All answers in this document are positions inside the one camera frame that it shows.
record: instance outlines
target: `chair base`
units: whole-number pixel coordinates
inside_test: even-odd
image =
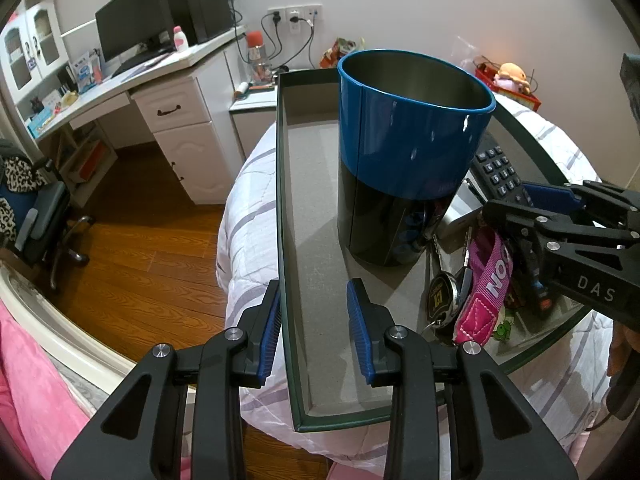
[[[78,264],[79,266],[84,267],[86,264],[89,263],[89,256],[87,256],[86,254],[77,253],[75,250],[73,250],[71,247],[68,246],[68,242],[69,242],[69,240],[71,238],[71,235],[82,224],[88,224],[89,227],[91,227],[93,224],[95,224],[95,218],[92,217],[92,216],[89,216],[89,215],[84,215],[84,216],[80,217],[76,221],[76,223],[73,224],[65,232],[63,237],[58,242],[58,245],[56,246],[56,253],[55,253],[55,256],[53,257],[53,266],[51,267],[51,274],[50,274],[50,277],[49,277],[49,286],[51,287],[52,290],[58,290],[58,282],[56,280],[56,273],[58,272],[58,266],[60,264],[60,258],[64,254],[67,254],[68,256],[71,256],[71,259],[73,261],[75,261],[75,263]]]

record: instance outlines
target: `white bottle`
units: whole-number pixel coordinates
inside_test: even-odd
[[[179,25],[176,25],[174,27],[174,43],[175,43],[175,49],[178,52],[187,50],[189,47],[189,42],[187,41],[187,37],[184,35],[184,32],[182,31]]]

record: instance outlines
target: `screw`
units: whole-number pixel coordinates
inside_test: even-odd
[[[475,341],[465,341],[462,343],[462,349],[469,355],[476,355],[481,351],[480,345]]]
[[[154,357],[167,357],[169,352],[171,351],[171,347],[167,343],[160,343],[154,346],[154,349],[151,353]]]
[[[244,332],[242,332],[241,328],[233,326],[225,330],[225,339],[228,339],[229,341],[238,341],[238,339],[242,337],[243,333]]]
[[[392,327],[389,328],[389,335],[393,339],[404,339],[405,337],[407,337],[408,332],[404,326],[393,325]]]

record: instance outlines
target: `blue and black cylinder container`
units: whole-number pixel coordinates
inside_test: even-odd
[[[380,266],[415,262],[449,207],[495,108],[484,83],[401,50],[343,57],[338,234]]]

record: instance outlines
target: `black pc case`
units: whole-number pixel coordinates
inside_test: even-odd
[[[169,7],[190,45],[209,41],[234,25],[228,0],[169,0]]]

